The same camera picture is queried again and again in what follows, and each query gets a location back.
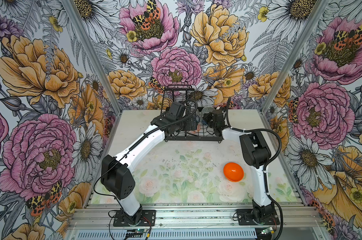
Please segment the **black wire dish rack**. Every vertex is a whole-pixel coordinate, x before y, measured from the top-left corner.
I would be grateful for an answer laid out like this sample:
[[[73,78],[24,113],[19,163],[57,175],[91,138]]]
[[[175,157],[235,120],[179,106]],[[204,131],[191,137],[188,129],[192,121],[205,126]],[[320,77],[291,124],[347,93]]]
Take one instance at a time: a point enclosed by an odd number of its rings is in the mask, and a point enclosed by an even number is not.
[[[164,87],[164,97],[172,105],[161,110],[159,120],[164,128],[165,141],[223,141],[222,131],[227,127],[224,107],[202,106],[202,96],[191,85]]]

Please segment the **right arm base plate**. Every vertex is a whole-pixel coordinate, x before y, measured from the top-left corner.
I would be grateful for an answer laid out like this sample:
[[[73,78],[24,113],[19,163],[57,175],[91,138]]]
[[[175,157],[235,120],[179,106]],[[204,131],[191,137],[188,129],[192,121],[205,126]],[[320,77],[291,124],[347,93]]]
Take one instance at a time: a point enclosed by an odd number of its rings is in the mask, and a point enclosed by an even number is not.
[[[266,212],[264,215],[256,210],[239,209],[236,210],[235,216],[240,226],[276,226],[280,224],[276,211]]]

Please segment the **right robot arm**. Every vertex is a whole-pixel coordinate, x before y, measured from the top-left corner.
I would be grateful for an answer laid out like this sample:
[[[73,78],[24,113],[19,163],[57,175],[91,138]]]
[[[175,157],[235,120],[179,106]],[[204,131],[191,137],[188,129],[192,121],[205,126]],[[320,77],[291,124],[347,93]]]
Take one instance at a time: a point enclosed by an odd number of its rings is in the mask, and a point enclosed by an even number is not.
[[[203,115],[203,120],[224,140],[238,142],[241,146],[245,163],[250,166],[253,184],[252,211],[237,211],[239,223],[254,221],[256,225],[283,223],[283,214],[279,204],[271,197],[268,189],[268,165],[276,159],[263,136],[267,129],[238,129],[229,125],[228,114],[222,109],[213,110]]]

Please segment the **green patterned bowl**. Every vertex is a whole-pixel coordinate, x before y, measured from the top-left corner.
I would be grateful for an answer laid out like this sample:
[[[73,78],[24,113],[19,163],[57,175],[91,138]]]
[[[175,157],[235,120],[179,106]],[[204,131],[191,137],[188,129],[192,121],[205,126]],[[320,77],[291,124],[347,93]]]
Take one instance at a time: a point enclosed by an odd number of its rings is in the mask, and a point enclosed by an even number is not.
[[[207,106],[207,107],[202,108],[202,110],[200,112],[201,112],[202,115],[204,115],[204,114],[209,114],[214,110],[215,110],[214,107]]]

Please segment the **plain orange bowl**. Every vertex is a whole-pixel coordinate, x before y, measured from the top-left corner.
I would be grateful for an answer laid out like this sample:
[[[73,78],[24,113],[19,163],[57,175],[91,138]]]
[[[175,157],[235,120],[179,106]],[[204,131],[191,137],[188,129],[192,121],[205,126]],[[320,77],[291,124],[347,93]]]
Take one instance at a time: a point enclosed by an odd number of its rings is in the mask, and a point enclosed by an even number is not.
[[[223,167],[224,176],[231,182],[240,182],[244,178],[244,171],[237,163],[227,163]]]

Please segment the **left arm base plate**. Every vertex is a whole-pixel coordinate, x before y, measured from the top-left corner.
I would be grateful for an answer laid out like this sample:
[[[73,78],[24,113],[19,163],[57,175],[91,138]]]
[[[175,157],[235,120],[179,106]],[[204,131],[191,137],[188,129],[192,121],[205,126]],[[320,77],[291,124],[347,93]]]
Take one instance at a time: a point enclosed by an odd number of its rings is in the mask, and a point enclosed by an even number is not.
[[[113,218],[114,227],[153,227],[156,222],[155,210],[139,210],[135,215],[129,216],[123,210],[116,212]]]

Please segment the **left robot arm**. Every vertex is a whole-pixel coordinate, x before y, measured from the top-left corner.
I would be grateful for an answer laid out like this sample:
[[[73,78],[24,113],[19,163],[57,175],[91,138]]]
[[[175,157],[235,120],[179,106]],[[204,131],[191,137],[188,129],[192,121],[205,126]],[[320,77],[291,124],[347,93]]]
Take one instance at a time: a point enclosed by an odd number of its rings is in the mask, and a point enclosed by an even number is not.
[[[107,155],[102,160],[99,181],[120,204],[122,221],[137,225],[143,218],[143,207],[134,195],[136,186],[132,175],[140,161],[166,137],[183,130],[186,123],[196,115],[197,102],[188,99],[174,102],[151,121],[149,127],[129,147],[115,156]]]

